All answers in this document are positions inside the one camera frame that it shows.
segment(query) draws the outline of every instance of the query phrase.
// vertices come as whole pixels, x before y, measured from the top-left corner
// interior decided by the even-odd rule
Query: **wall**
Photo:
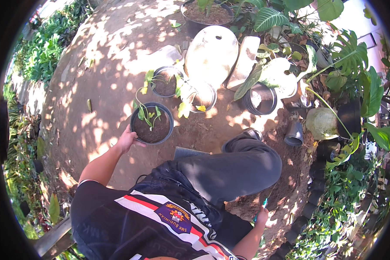
[[[373,66],[377,72],[385,72],[385,66],[381,62],[384,56],[380,43],[381,26],[380,23],[377,26],[373,25],[370,19],[364,17],[364,8],[363,0],[349,0],[344,3],[344,11],[339,18],[332,21],[332,24],[338,29],[353,30],[358,38],[371,33],[377,46],[367,49],[369,66]]]

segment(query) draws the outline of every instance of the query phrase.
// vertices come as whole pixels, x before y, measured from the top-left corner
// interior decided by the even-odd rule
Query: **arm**
[[[259,248],[263,232],[265,231],[268,216],[269,211],[266,208],[260,207],[254,228],[235,245],[232,250],[234,255],[242,256],[247,260],[251,260],[255,256],[257,249]]]
[[[85,166],[78,183],[83,180],[95,180],[107,186],[120,157],[130,150],[130,146],[135,144],[146,147],[144,143],[140,143],[135,138],[137,138],[136,132],[130,133],[130,125],[128,125],[113,147]]]

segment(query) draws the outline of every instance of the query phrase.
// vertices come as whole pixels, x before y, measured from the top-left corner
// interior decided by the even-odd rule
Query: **large white rock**
[[[238,56],[238,41],[229,29],[212,25],[202,29],[189,45],[185,73],[217,89],[230,74]]]

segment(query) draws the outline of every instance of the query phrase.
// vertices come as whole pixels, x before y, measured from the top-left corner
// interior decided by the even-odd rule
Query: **green teal tool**
[[[271,195],[271,193],[273,192],[275,186],[276,186],[276,185],[273,186],[273,188],[272,188],[271,191],[270,191],[270,194],[269,194],[269,195],[267,196],[267,198],[263,201],[263,205],[262,205],[263,208],[266,208],[267,199],[270,197],[270,195]],[[257,212],[256,216],[255,216],[254,219],[253,219],[254,222],[257,221],[257,215],[258,215],[258,214],[259,214],[259,213]]]

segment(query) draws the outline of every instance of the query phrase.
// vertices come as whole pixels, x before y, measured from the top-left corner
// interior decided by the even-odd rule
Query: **white stone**
[[[256,55],[259,45],[259,37],[247,36],[243,39],[237,63],[227,83],[228,89],[237,91],[241,84],[243,84],[247,79],[248,75],[250,75],[250,72],[256,63]]]

